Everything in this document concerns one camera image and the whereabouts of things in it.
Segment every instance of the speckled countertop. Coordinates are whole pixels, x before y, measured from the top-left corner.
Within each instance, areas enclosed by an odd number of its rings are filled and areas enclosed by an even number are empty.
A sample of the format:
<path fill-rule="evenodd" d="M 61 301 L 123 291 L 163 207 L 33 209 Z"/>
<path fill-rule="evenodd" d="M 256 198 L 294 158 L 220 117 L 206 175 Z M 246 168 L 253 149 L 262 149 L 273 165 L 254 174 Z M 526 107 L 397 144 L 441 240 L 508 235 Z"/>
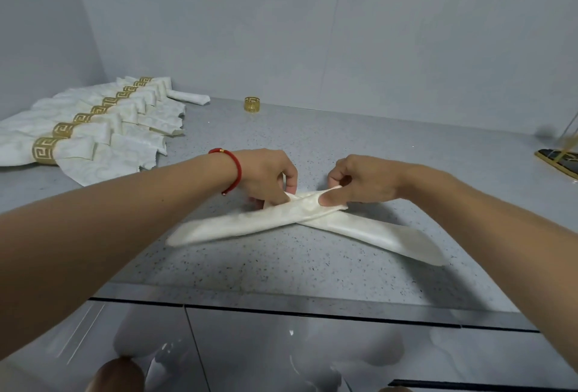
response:
<path fill-rule="evenodd" d="M 578 184 L 533 156 L 543 144 L 516 133 L 391 120 L 238 101 L 187 106 L 185 136 L 168 139 L 167 165 L 214 147 L 281 148 L 299 170 L 299 189 L 325 188 L 335 161 L 370 154 L 444 169 L 482 191 L 578 230 Z M 0 169 L 0 210 L 77 187 L 59 169 Z M 245 205 L 218 195 L 189 219 Z M 516 312 L 486 273 L 435 222 L 407 201 L 352 205 L 352 212 L 422 230 L 449 260 L 432 267 L 305 226 L 288 226 L 201 246 L 172 249 L 162 237 L 130 262 L 116 283 L 240 293 L 297 295 L 443 309 Z"/>

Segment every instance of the person's left arm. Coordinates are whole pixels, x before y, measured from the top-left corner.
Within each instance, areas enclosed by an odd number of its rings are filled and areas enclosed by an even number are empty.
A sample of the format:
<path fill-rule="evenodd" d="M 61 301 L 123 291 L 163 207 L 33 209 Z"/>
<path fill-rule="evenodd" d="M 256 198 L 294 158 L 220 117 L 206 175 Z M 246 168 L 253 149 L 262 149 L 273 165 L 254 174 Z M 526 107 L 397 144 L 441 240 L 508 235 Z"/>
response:
<path fill-rule="evenodd" d="M 234 152 L 251 197 L 297 189 L 283 151 Z M 237 177 L 224 153 L 102 182 L 0 214 L 0 360 L 60 323 L 167 229 Z"/>

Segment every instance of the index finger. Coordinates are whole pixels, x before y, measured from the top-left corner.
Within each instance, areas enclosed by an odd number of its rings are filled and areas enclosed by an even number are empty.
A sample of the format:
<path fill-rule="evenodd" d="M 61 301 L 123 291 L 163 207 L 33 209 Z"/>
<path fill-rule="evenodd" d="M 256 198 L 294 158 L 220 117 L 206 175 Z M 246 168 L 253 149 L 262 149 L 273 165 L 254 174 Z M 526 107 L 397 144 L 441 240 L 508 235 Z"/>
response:
<path fill-rule="evenodd" d="M 285 165 L 283 168 L 283 174 L 285 175 L 285 191 L 289 194 L 294 194 L 297 191 L 297 168 L 293 165 L 293 162 L 289 159 L 289 156 L 285 155 Z"/>
<path fill-rule="evenodd" d="M 340 159 L 335 163 L 334 169 L 332 169 L 327 175 L 327 187 L 333 188 L 339 185 L 343 177 L 347 176 L 347 167 L 345 165 L 345 159 Z"/>

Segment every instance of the red string bracelet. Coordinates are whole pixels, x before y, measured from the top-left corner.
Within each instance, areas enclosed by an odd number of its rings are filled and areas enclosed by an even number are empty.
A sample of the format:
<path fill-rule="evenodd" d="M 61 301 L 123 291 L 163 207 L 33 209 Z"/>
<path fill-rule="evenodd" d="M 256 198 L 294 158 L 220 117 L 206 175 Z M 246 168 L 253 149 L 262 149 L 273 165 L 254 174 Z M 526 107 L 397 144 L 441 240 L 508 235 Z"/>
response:
<path fill-rule="evenodd" d="M 243 170 L 241 169 L 241 163 L 237 159 L 237 156 L 232 154 L 229 150 L 225 150 L 224 148 L 214 148 L 213 150 L 209 150 L 209 154 L 211 154 L 211 153 L 224 153 L 226 155 L 229 155 L 229 157 L 233 160 L 233 162 L 235 162 L 235 165 L 237 166 L 237 178 L 235 179 L 235 182 L 233 182 L 233 184 L 231 184 L 231 186 L 228 187 L 225 191 L 221 192 L 222 195 L 227 195 L 227 193 L 229 193 L 230 191 L 233 191 L 237 187 L 239 182 L 241 182 L 241 177 L 243 176 Z"/>

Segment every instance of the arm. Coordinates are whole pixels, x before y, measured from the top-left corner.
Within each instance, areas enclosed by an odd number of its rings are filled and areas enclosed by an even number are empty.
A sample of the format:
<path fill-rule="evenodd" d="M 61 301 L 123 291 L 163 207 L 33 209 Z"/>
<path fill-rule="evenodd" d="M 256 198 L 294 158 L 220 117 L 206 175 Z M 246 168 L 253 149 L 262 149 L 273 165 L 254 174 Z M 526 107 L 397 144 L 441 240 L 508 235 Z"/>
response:
<path fill-rule="evenodd" d="M 240 187 L 288 200 L 297 170 L 282 151 L 235 152 Z M 0 359 L 78 308 L 167 229 L 237 177 L 226 154 L 119 177 L 0 215 Z"/>
<path fill-rule="evenodd" d="M 350 184 L 324 194 L 321 204 L 412 201 L 578 368 L 578 234 L 422 165 L 352 155 L 337 163 L 329 186 L 343 179 Z"/>

